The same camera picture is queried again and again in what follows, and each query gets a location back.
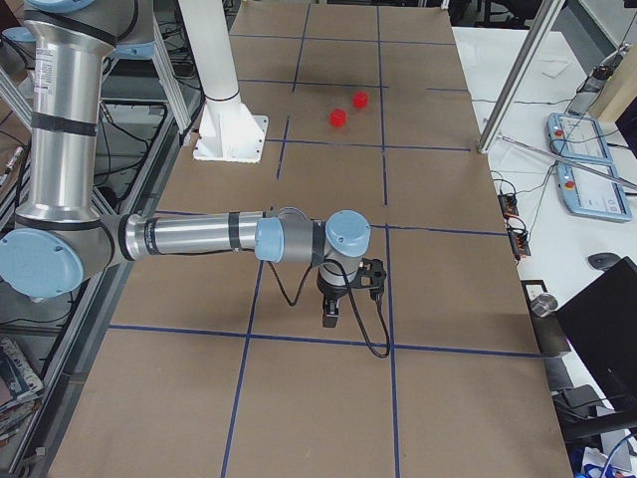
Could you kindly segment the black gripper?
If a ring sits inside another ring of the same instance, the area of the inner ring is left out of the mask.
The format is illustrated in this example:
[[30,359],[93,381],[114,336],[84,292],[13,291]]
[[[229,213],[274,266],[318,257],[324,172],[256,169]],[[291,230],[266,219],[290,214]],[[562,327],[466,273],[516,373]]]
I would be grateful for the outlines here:
[[348,288],[345,285],[334,285],[328,282],[322,274],[318,274],[317,284],[323,295],[322,326],[335,328],[339,319],[339,299],[348,294]]

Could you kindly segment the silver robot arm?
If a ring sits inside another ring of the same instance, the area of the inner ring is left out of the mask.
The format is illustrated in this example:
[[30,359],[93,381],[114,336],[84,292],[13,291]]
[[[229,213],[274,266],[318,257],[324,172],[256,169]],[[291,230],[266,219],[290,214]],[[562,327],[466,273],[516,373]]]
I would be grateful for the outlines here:
[[341,210],[325,221],[287,207],[185,217],[107,215],[93,210],[103,63],[155,48],[149,1],[30,1],[36,41],[29,195],[1,241],[1,276],[17,292],[55,298],[101,271],[148,256],[251,252],[270,264],[301,262],[318,274],[322,322],[357,289],[380,296],[383,275],[365,254],[370,227]]

